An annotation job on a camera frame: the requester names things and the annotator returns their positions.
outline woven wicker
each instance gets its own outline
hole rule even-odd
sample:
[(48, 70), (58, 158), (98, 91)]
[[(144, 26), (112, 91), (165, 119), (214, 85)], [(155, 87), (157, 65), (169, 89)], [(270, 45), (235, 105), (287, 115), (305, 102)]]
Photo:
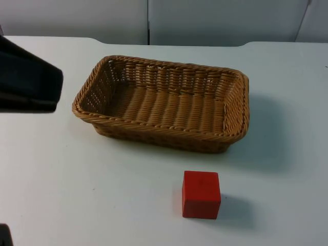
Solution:
[(107, 56), (72, 110), (104, 136), (218, 153), (245, 136), (248, 93), (237, 70)]

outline black object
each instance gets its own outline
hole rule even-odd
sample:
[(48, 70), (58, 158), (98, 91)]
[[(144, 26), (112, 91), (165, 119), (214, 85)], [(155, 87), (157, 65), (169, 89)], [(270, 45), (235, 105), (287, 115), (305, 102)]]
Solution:
[(0, 36), (0, 111), (53, 112), (62, 86), (60, 69)]
[(9, 227), (0, 224), (0, 246), (13, 246)]

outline background wall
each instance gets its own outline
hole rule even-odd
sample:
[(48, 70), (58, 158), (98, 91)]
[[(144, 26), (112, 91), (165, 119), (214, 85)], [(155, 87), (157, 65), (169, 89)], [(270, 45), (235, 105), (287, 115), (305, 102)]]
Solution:
[(295, 41), (308, 0), (149, 0), (150, 44)]
[(111, 44), (328, 42), (327, 13), (328, 0), (0, 0), (5, 35)]
[(0, 25), (5, 35), (147, 44), (147, 0), (0, 0)]
[(328, 0), (311, 1), (296, 41), (328, 42)]

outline cube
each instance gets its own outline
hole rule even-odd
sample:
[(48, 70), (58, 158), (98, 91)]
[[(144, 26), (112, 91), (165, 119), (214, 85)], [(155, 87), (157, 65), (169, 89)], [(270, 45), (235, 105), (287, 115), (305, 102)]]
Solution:
[(216, 219), (221, 204), (218, 174), (198, 171), (185, 171), (184, 173), (182, 216)]

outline white table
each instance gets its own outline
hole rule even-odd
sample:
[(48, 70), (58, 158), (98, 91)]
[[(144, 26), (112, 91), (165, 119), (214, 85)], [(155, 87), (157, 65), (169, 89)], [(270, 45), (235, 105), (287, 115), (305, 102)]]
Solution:
[[(328, 44), (8, 38), (65, 78), (55, 113), (0, 114), (0, 222), (15, 246), (327, 244)], [(98, 135), (71, 103), (93, 66), (112, 54), (241, 70), (250, 79), (247, 136), (216, 155)], [(217, 220), (182, 218), (184, 170), (219, 173)]]

